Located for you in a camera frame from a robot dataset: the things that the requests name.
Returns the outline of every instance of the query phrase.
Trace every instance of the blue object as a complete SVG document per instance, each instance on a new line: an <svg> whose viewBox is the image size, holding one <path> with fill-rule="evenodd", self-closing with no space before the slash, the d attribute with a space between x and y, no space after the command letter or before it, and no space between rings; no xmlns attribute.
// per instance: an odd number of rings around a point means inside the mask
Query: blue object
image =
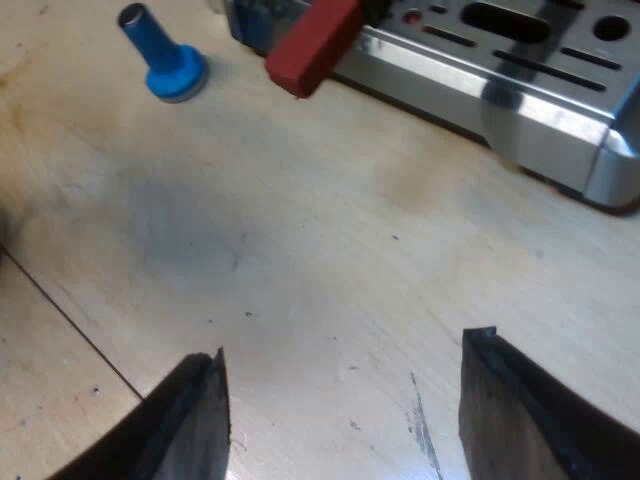
<svg viewBox="0 0 640 480"><path fill-rule="evenodd" d="M142 3L132 3L118 16L118 25L149 65L147 87L165 102L194 96L207 80L207 62L190 45L177 45Z"/></svg>

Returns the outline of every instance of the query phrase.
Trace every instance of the stain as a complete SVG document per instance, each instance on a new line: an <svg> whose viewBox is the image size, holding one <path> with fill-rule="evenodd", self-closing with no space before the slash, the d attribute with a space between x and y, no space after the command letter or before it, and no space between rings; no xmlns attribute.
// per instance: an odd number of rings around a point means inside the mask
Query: stain
<svg viewBox="0 0 640 480"><path fill-rule="evenodd" d="M411 383L413 383L416 390L416 405L413 408L413 423L415 429L414 438L420 447L420 451L429 459L429 464L435 470L438 480L442 480L443 477L440 470L440 462L436 455L436 449L433 446L433 440L431 440L431 435L429 434L429 427L427 425L427 419L422 405L422 396L418 391L418 382L416 382L416 376L413 372L411 372Z"/></svg>
<svg viewBox="0 0 640 480"><path fill-rule="evenodd" d="M25 122L24 122L24 108L20 104L9 105L9 119L13 127L24 135Z"/></svg>
<svg viewBox="0 0 640 480"><path fill-rule="evenodd" d="M240 254L238 252L233 252L233 262L231 264L231 271L235 272L236 270L238 270L238 267L240 266L240 259L242 257L240 256Z"/></svg>
<svg viewBox="0 0 640 480"><path fill-rule="evenodd" d="M27 72L31 62L32 57L26 57L22 62L0 75L0 89L6 89L14 83L19 85L20 82L17 82L17 80Z"/></svg>
<svg viewBox="0 0 640 480"><path fill-rule="evenodd" d="M231 439L231 443L234 443L236 445L238 445L240 448L242 448L245 452L248 452L249 449L247 448L247 446L242 443L240 440L236 440L235 438Z"/></svg>

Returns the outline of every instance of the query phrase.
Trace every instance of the dark spot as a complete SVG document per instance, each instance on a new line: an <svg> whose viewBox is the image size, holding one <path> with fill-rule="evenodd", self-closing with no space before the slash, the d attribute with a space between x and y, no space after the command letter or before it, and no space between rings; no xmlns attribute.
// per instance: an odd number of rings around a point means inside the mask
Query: dark spot
<svg viewBox="0 0 640 480"><path fill-rule="evenodd" d="M24 133L25 125L22 105L9 105L9 114L11 115L11 123L13 123L15 129L20 133Z"/></svg>
<svg viewBox="0 0 640 480"><path fill-rule="evenodd" d="M234 252L233 263L231 264L231 271L235 272L239 266L240 266L240 254Z"/></svg>

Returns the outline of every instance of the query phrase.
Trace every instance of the red block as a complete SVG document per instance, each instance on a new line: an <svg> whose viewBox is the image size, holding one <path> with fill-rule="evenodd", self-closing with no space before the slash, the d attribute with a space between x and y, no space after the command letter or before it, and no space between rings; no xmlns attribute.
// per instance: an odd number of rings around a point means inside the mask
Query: red block
<svg viewBox="0 0 640 480"><path fill-rule="evenodd" d="M315 0L267 57L269 77L296 97L309 97L364 24L360 0Z"/></svg>

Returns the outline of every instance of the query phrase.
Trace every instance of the scratch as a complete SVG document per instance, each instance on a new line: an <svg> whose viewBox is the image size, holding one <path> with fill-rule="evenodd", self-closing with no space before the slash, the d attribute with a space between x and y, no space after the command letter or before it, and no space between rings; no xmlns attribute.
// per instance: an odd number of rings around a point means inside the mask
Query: scratch
<svg viewBox="0 0 640 480"><path fill-rule="evenodd" d="M418 383L416 382L416 376L411 372L411 382L416 389L417 404L413 409L413 421L414 421L414 436L420 451L427 455L429 464L436 471L438 480L443 480L442 472L440 471L440 462L436 455L436 449L433 446L433 440L429 435L429 427L427 426L427 419L424 415L424 407L422 406L422 397L418 391Z"/></svg>

